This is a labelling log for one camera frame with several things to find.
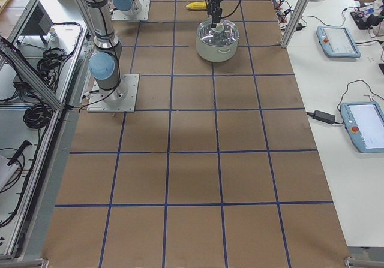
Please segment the yellow corn cob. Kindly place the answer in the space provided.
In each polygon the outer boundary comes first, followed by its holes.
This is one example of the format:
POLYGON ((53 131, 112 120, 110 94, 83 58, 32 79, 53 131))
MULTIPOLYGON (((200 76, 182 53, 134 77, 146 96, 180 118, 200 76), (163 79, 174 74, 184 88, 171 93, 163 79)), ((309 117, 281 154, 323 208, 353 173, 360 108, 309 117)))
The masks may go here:
POLYGON ((205 1, 192 2, 186 5, 186 9, 189 11, 206 11, 207 4, 205 1))

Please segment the aluminium frame left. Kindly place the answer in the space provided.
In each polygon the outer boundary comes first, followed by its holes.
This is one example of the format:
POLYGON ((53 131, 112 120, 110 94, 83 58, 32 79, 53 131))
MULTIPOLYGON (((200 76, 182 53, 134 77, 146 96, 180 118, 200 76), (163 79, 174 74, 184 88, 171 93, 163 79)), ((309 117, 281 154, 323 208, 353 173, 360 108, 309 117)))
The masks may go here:
POLYGON ((1 1, 1 266, 42 266, 43 246, 89 78, 81 0, 1 1))

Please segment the black power adapter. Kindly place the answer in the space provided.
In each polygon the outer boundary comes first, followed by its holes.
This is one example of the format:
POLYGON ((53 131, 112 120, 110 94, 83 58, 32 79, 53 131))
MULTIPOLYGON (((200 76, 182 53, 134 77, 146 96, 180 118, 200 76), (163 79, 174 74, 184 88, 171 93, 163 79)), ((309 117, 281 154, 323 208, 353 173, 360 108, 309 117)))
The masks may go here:
POLYGON ((335 123, 335 115, 320 111, 320 110, 315 110, 313 112, 312 118, 327 124, 334 124, 335 123))

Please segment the white pot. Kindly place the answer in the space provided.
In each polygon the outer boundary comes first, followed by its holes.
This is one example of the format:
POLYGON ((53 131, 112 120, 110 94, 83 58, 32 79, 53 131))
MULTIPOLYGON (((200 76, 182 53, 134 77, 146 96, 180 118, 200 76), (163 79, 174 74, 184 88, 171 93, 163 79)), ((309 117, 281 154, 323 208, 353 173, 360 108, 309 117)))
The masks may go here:
POLYGON ((211 27, 211 18, 202 21, 196 31, 196 50, 209 62, 224 62, 233 57, 239 43, 239 29, 229 20, 211 27))

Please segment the upper teach pendant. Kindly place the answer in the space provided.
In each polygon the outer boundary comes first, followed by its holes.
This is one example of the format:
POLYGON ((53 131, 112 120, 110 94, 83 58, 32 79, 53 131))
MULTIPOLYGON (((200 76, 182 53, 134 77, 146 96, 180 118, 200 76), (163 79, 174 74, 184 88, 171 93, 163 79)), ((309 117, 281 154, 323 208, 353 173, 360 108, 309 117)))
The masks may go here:
POLYGON ((324 54, 329 58, 361 57, 361 52, 347 28, 318 26, 316 35, 324 54))

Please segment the aluminium frame post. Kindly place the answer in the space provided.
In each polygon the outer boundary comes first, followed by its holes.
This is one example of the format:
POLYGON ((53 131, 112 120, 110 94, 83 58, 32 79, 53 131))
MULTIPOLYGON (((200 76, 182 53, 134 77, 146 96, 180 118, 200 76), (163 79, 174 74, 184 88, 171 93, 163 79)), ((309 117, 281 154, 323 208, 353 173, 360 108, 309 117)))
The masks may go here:
POLYGON ((283 34, 283 37, 281 39, 281 46, 283 48, 287 48, 287 46, 289 45, 289 42, 294 34, 294 32, 296 31, 296 28, 297 28, 297 25, 299 23, 299 20, 308 4, 309 0, 298 0, 295 7, 294 7, 294 10, 293 10, 293 14, 289 20, 289 23, 286 27, 286 30, 283 34))

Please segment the lower teach pendant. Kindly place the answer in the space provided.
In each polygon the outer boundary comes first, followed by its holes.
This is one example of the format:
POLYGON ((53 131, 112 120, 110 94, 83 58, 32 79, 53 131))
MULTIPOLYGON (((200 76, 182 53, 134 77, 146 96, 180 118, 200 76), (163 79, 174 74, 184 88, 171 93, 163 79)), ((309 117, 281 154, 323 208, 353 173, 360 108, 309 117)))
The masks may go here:
POLYGON ((383 112, 377 102, 342 103, 341 117, 360 153, 383 153, 383 112))

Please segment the glass pot lid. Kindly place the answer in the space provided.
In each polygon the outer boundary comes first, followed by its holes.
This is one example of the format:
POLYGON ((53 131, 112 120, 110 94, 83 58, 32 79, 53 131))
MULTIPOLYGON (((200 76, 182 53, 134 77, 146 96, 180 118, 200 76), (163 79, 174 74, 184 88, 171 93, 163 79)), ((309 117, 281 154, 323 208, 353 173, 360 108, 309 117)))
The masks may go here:
POLYGON ((197 39, 205 44, 223 47, 239 40, 238 27, 229 20, 222 20, 216 28, 211 28, 211 19, 206 19, 197 27, 197 39))

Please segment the teach pendant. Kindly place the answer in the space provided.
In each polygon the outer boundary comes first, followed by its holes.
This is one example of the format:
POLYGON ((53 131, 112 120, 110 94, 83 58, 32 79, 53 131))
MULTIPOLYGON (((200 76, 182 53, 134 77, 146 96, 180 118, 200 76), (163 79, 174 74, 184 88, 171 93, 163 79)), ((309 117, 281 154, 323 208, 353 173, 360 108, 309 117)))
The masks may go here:
POLYGON ((342 103, 341 117, 360 153, 383 153, 383 112, 377 102, 342 103))
POLYGON ((347 28, 318 26, 316 35, 324 54, 329 58, 361 57, 361 52, 347 28))

